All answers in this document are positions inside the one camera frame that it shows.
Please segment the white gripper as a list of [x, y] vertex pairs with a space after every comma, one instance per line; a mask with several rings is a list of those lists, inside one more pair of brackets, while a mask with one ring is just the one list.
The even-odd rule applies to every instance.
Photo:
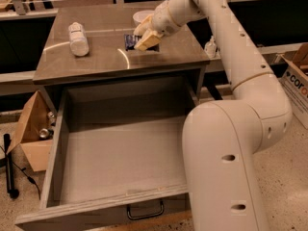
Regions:
[[134, 35], [141, 37], [134, 48], [146, 51], [158, 45], [163, 35], [171, 36], [178, 32], [185, 24], [185, 9], [185, 4], [179, 0], [164, 1], [134, 30]]

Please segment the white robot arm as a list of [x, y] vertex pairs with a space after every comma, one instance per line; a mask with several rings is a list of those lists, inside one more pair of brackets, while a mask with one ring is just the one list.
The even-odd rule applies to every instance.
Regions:
[[231, 86], [230, 100], [208, 101], [187, 116], [184, 167], [195, 231], [270, 231], [252, 156], [285, 135], [292, 107], [228, 0], [169, 0], [134, 31], [144, 51], [205, 17]]

